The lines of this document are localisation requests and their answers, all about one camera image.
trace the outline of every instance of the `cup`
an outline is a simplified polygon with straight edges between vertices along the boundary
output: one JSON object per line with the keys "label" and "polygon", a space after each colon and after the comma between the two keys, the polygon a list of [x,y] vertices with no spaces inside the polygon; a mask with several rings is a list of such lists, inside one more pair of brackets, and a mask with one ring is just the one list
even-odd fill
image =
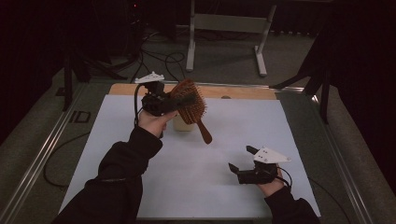
{"label": "cup", "polygon": [[175,131],[178,132],[190,132],[194,130],[195,126],[194,124],[186,124],[186,122],[184,122],[183,118],[180,115],[176,115],[173,118],[173,125]]}

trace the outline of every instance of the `metal frame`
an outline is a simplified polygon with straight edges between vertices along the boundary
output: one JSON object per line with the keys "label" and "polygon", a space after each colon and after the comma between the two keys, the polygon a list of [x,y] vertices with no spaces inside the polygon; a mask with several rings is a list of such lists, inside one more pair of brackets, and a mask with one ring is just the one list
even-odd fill
{"label": "metal frame", "polygon": [[190,44],[187,53],[186,70],[191,72],[194,67],[195,54],[195,29],[203,30],[220,30],[220,31],[235,31],[262,34],[262,41],[259,46],[254,47],[257,65],[259,66],[259,75],[261,77],[267,76],[264,58],[262,57],[262,49],[270,31],[271,23],[276,11],[276,6],[271,6],[270,12],[266,19],[264,18],[250,18],[250,17],[235,17],[222,15],[208,15],[195,14],[195,0],[191,0],[191,17],[190,17]]}

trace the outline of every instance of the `white table surface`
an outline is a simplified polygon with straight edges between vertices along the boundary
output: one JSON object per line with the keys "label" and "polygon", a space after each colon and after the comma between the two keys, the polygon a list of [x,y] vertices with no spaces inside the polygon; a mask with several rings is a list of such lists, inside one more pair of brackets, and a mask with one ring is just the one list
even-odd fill
{"label": "white table surface", "polygon": [[[213,136],[207,145],[198,130],[177,132],[172,122],[164,131],[163,148],[143,174],[144,193],[138,218],[232,219],[270,217],[262,193],[239,185],[228,162],[253,168],[246,146],[270,147],[291,158],[280,163],[292,177],[292,194],[304,198],[320,216],[311,186],[283,108],[278,100],[206,98],[202,119]],[[107,95],[81,155],[61,210],[97,175],[101,159],[118,141],[128,141],[134,123],[134,97]]]}

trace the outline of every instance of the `wooden hairbrush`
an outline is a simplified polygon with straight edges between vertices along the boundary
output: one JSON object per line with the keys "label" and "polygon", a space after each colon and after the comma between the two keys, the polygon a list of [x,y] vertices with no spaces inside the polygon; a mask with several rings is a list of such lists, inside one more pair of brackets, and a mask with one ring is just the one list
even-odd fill
{"label": "wooden hairbrush", "polygon": [[186,78],[178,83],[171,91],[171,99],[182,98],[191,94],[194,96],[194,103],[179,108],[177,110],[178,114],[186,124],[196,123],[205,143],[210,144],[212,142],[212,135],[201,121],[206,110],[205,100],[194,82],[191,79]]}

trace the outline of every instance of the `black sleeve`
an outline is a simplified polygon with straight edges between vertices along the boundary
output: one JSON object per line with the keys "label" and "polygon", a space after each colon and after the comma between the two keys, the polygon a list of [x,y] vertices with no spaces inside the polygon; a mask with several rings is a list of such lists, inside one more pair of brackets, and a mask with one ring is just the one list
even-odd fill
{"label": "black sleeve", "polygon": [[265,198],[265,201],[271,209],[273,224],[320,223],[311,205],[304,199],[295,201],[286,187]]}
{"label": "black sleeve", "polygon": [[141,175],[163,143],[135,127],[128,143],[118,142],[89,180],[52,223],[134,223],[143,187]]}

